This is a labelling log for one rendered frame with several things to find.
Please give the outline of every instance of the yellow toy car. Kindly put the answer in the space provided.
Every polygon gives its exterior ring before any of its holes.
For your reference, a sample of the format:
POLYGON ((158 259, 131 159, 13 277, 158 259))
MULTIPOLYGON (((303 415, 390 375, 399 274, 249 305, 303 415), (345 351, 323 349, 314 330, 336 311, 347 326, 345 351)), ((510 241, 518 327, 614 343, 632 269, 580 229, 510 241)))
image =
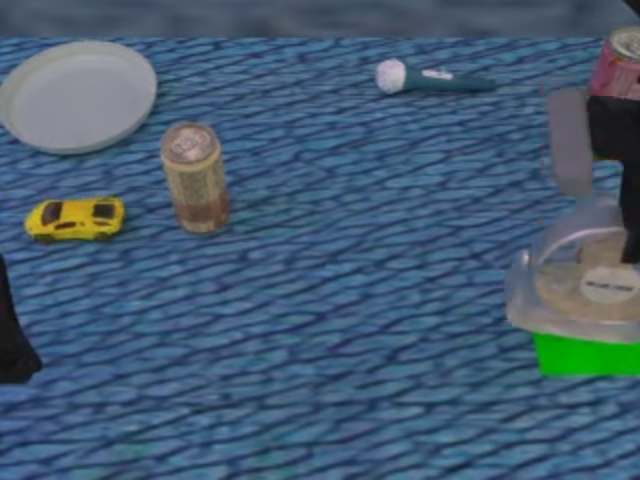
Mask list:
POLYGON ((124 213, 124 203, 116 197, 46 200, 31 210, 24 228, 40 243, 106 241, 122 228, 124 213))

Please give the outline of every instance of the red can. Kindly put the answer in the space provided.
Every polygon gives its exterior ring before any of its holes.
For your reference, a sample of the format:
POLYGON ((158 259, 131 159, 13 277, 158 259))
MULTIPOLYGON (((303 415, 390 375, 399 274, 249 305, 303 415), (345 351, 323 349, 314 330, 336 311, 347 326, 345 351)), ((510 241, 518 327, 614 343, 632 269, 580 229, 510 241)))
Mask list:
POLYGON ((640 27, 622 27, 605 41, 589 94, 640 101, 640 27))

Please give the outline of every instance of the car window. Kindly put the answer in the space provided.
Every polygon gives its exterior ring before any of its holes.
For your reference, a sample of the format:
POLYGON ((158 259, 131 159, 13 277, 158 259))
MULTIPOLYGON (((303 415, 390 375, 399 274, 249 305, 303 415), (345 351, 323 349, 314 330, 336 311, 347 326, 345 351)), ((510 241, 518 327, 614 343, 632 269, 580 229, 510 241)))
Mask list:
POLYGON ((113 218, 115 213, 115 207, 108 203, 96 203, 93 206, 93 218, 109 219, 113 218))
POLYGON ((65 223, 60 223, 58 225, 55 226, 56 230, 66 230, 68 228, 73 228, 76 226, 76 222, 65 222, 65 223))
POLYGON ((46 227, 54 222, 60 220, 60 214, 62 213, 62 202, 49 202, 42 211, 42 226, 46 227))

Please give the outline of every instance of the teal brush handle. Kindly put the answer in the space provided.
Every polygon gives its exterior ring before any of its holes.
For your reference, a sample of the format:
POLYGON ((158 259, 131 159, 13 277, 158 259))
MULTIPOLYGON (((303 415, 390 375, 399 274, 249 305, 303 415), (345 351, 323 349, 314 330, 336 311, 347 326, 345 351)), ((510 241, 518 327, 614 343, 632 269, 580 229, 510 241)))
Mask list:
POLYGON ((432 92, 492 92, 498 84, 486 78, 453 75, 453 78, 435 78, 419 70, 407 69, 402 90, 425 90, 432 92))

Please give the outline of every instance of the car wheel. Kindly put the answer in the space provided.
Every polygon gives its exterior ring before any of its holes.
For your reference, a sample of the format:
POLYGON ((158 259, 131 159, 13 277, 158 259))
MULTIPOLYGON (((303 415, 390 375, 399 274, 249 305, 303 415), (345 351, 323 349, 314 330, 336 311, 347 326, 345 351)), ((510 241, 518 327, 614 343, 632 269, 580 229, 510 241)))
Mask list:
POLYGON ((50 243, 53 243, 53 237, 51 235, 34 235, 33 239, 38 242, 38 243, 44 243, 45 245, 48 245, 50 243))

